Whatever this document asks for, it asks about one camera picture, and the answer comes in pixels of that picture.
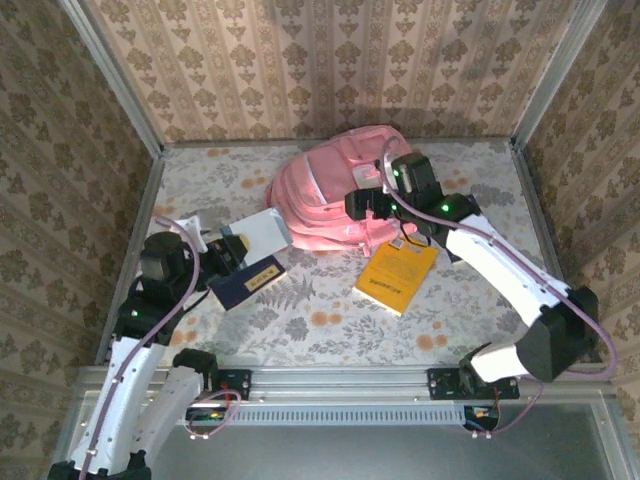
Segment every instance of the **beige wallpaper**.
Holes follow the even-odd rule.
[[[528,146],[565,273],[598,294],[640,448],[640,2],[609,2]]]
[[[47,468],[150,159],[56,1],[0,1],[0,479]]]
[[[166,142],[509,135],[575,0],[86,0]]]

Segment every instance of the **table surface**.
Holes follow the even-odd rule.
[[[506,139],[410,143],[429,156],[445,193],[472,193],[495,228],[542,265]],[[184,218],[208,209],[214,228],[256,213],[278,167],[308,146],[169,149],[154,213]],[[505,299],[468,265],[452,266],[443,251],[399,318],[352,291],[368,261],[360,251],[289,247],[276,256],[285,279],[231,313],[205,300],[174,332],[163,364],[185,347],[211,351],[222,365],[451,364],[483,343],[524,332]]]

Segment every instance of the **patterned fabric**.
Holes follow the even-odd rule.
[[[0,2],[0,478],[49,463],[150,159],[57,2]]]
[[[429,155],[445,191],[471,192],[495,227],[541,263],[506,141],[412,143]],[[185,217],[203,209],[215,220],[203,226],[217,229],[258,212],[278,166],[306,148],[170,149],[155,213]],[[230,313],[205,300],[174,332],[164,362],[191,347],[226,364],[456,363],[482,343],[523,333],[496,290],[468,265],[452,267],[443,252],[401,318],[352,291],[367,264],[361,251],[290,247],[276,256],[287,277]]]
[[[566,275],[600,298],[640,448],[640,5],[608,2],[529,145]]]
[[[510,135],[576,0],[89,0],[166,142]]]

